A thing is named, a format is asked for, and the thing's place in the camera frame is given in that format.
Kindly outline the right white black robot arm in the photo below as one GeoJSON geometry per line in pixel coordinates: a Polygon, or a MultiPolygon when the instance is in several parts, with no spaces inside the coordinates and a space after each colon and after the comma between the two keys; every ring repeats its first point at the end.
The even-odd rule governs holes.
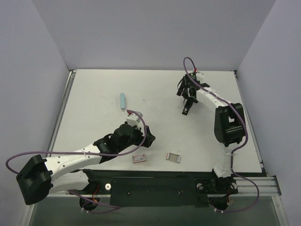
{"type": "Polygon", "coordinates": [[[177,95],[184,98],[183,115],[187,115],[193,104],[202,103],[214,113],[214,135],[222,145],[217,163],[213,168],[214,178],[210,180],[211,189],[220,193],[232,183],[235,148],[246,135],[244,109],[240,103],[225,100],[207,84],[196,72],[183,76],[177,86],[177,95]]]}

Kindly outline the light blue white stapler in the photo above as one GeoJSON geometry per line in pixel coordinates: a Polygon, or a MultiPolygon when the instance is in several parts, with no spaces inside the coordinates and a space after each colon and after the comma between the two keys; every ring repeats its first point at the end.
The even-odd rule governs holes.
{"type": "Polygon", "coordinates": [[[119,95],[119,105],[122,111],[126,110],[126,97],[124,93],[120,93],[119,95]]]}

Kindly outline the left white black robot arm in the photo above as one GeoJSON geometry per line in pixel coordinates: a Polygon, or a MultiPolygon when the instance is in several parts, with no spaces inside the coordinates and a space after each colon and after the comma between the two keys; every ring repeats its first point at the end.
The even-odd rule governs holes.
{"type": "Polygon", "coordinates": [[[124,123],[112,134],[75,152],[47,158],[39,154],[31,157],[16,177],[25,204],[36,204],[51,190],[56,191],[55,180],[65,174],[109,161],[132,145],[149,148],[156,138],[148,126],[145,129],[146,133],[142,133],[140,127],[124,123]]]}

